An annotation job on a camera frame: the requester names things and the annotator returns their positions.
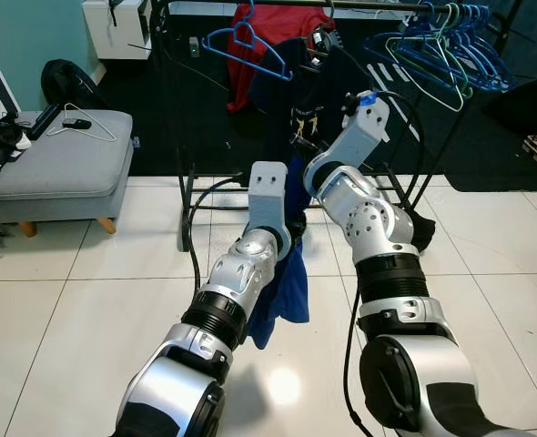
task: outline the black rug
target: black rug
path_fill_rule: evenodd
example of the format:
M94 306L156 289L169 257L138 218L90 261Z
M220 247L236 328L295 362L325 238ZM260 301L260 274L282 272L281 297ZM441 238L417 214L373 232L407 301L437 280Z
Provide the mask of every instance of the black rug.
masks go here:
M192 58L187 49L190 36L201 37L227 27L230 20L225 16L173 17L175 41L169 51L181 65L170 63L168 80L174 90L170 117L164 110L161 79L153 56L146 62L107 63L99 87L114 109L133 116L134 130L140 138L141 148L136 150L131 165L132 176L176 175L175 146L182 150L185 168L193 162L198 174L247 172L260 158L265 132L263 116L253 107L237 114L226 110L229 92L225 58L202 49L199 58ZM337 28L348 52L363 66L375 66L380 60L362 49L363 38L392 31L396 23L337 20ZM419 94L417 88L405 82L386 85L412 102ZM481 107L492 98L493 95L480 93L474 100L439 172L445 173L461 191L537 191L537 163L521 149L522 139L481 112ZM427 136L422 169L425 172L456 115L427 97L420 100L418 110ZM405 125L394 111L393 114L387 126L390 143L380 145L367 164L375 168L393 157L394 171L408 174L415 168L418 146L409 133L396 144Z

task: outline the red jacket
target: red jacket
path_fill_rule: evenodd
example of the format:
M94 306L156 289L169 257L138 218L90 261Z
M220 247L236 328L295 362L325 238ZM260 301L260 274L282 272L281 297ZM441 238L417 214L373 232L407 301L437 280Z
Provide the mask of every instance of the red jacket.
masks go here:
M250 5L238 5L232 19L232 26L241 21L249 10ZM318 25L328 21L329 18L323 12L322 7L274 5L255 6L254 15L248 20L257 37L262 38L271 46L291 38L308 36ZM247 34L249 31L244 26L237 31L239 40L250 43L250 35ZM228 38L228 52L253 64L260 64L266 50L267 48L262 44L255 44L255 48L252 50L238 45L231 36ZM234 102L227 104L227 108L229 112L237 112L248 102L248 88L256 70L232 59L228 59L227 64L230 84L235 97Z

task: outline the black rack frame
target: black rack frame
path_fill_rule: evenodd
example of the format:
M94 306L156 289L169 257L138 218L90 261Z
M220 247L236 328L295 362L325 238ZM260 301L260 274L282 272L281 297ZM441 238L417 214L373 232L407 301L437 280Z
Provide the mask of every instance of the black rack frame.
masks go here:
M165 29L165 21L169 17L169 5L177 0L151 0L152 4L152 14L149 21L149 31L152 37L152 45L153 45L153 55L156 57L156 62L159 67L159 74L161 76L161 86L163 91L164 99L166 100L166 104L164 105L166 110L166 119L169 120L168 126L166 126L167 132L169 132L171 128L171 120L175 120L174 114L172 113L171 104L168 102L171 101L171 89L169 80L169 74L168 74L168 60L163 56L164 52L164 35L166 33ZM226 3L226 4L248 4L249 0L199 0L203 1L205 3ZM336 8L347 8L347 9L363 9L363 10L382 10L382 11L401 11L401 12L430 12L431 7L428 5L417 5L417 4L404 4L404 3L383 3L383 2L363 2L360 0L357 1L347 1L347 0L335 0L335 7ZM496 18L500 21L501 27L496 28L493 25L489 26L489 29L496 33L497 40L494 44L494 47L496 51L499 53L499 55L502 54L502 51L507 43L507 40L509 38L509 33L512 32L511 26L512 22L517 16L517 13L519 12L519 9L523 3L523 0L514 0L511 12L507 16L502 15L495 15ZM300 6L323 6L323 7L329 7L328 3L325 0L255 0L255 5L300 5ZM441 5L435 5L433 7L433 12L435 14L445 14L449 13L449 8L447 6L441 6ZM421 94L419 93L416 99L416 102L414 104L414 107L418 105L418 102L420 102ZM406 197L406 193L404 192L400 182L398 181L398 178L392 171L390 165L388 163L382 163L383 169L385 171L381 172L374 172L374 173L363 173L364 176L370 176L374 178L378 177L387 177L390 180L391 187L378 187L381 191L395 191L399 202L397 203L401 207L405 209L414 209L418 202L420 201L422 194L424 193L424 190L429 185L432 176L437 171L439 165L441 164L441 159L444 156L444 153L447 151L449 146L451 145L453 139L456 137L457 133L459 132L459 128L461 127L461 122L465 118L465 115L468 112L469 109L469 103L470 101L465 102L463 109L459 113L457 119L455 120L453 126L451 127L451 130L447 137L444 140L444 143L442 144L442 147L439 151L439 154L434 160L433 165L431 166L431 171L427 175L427 177L424 179L424 182L422 183L418 195L414 199L412 203L409 202L409 199ZM406 130L408 129L408 126L410 124L410 118L407 120L404 129L402 130L402 133L400 134L400 138L402 138L405 135ZM179 236L180 239L178 240L179 249L181 251L186 252L188 248L188 235L189 235L189 228L191 226L191 223L189 222L189 215L191 210L194 208L194 205L191 203L191 198L193 193L202 193L204 191L207 191L209 188L194 188L194 179L197 177L226 177L226 178L233 178L238 177L239 175L222 175L222 174L216 174L216 175L209 175L209 174L196 174L195 164L192 162L189 170L187 172L187 182L184 181L184 175L185 175L185 169L184 169L184 163L182 160L182 146L179 144L175 144L175 152L176 152L176 160L177 160L177 178L179 182L179 190L181 193L181 200L182 200L182 212L181 212L181 218L180 218L180 229L179 229ZM217 188L215 189L215 192L247 192L247 188ZM319 208L319 206L311 206L310 208ZM248 207L214 207L214 206L198 206L198 209L212 209L212 210L246 210Z

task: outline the clothing rack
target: clothing rack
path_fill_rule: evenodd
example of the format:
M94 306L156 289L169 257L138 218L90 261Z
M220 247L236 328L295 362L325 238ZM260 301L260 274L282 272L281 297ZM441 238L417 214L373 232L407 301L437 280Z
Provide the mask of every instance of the clothing rack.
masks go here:
M161 78L161 88L163 97L166 100L165 115L168 124L166 126L167 133L171 132L171 129L174 129L172 123L177 122L177 117L173 114L172 93L169 84L170 75L168 73L168 61L164 56L164 38L166 33L166 28L164 26L165 21L169 17L169 5L176 0L151 0L152 4L152 14L149 20L149 30L152 35L152 44L153 44L153 55L155 56L156 63L159 68L159 74ZM248 0L200 0L205 3L227 3L227 4L248 4ZM511 31L511 24L514 17L517 15L519 8L522 4L522 0L515 0L512 11L506 18L498 16L501 21L502 28L500 30L495 29L498 34L497 42L495 47L497 47L498 53L501 55L501 52L507 42L507 38ZM325 0L255 0L255 5L297 5L297 6L323 6L329 7L328 3ZM347 0L335 0L335 6L337 8L348 8L348 9L362 9L362 10L381 10L381 11L400 11L400 12L430 12L431 7L429 5L423 4L405 4L405 3L383 3L383 2L363 2L363 1L347 1ZM446 14L449 13L449 8L447 6L435 5L432 9L435 14ZM180 84L176 82L176 88L179 89ZM444 152L449 148L449 145L452 143L452 140L455 138L459 127L461 126L461 121L464 118L465 113L469 108L469 102L465 104L465 107L460 112L457 120L451 128L451 132L447 136L445 142L442 145L441 151L437 158L435 159L434 164L431 167L431 172L425 178L422 187L418 196L415 198L414 202L410 203L406 198L406 193L404 192L398 178L392 171L388 163L383 163L383 170L381 172L374 173L364 173L364 176L370 176L374 178L378 177L387 177L391 183L391 187L379 187L381 191L394 191L398 196L399 202L403 208L412 208L414 209L418 204L424 190L431 181L431 178L436 172L441 158L444 155ZM406 123L405 129L408 127L410 121ZM192 209L195 207L191 203L191 198L193 193L202 193L209 191L210 188L194 188L194 179L198 176L217 176L217 177L226 177L233 178L238 175L197 175L195 170L195 165L192 163L187 171L187 182L184 181L186 175L184 162L182 159L182 146L175 144L175 154L177 160L177 177L179 182L179 190L181 193L182 199L182 212L180 220L180 230L178 241L179 249L181 251L188 251L189 247L189 232L191 223L189 222L189 216ZM216 188L215 192L247 192L247 188ZM213 209L213 210L243 210L248 209L248 207L214 207L214 206L198 206L199 209Z

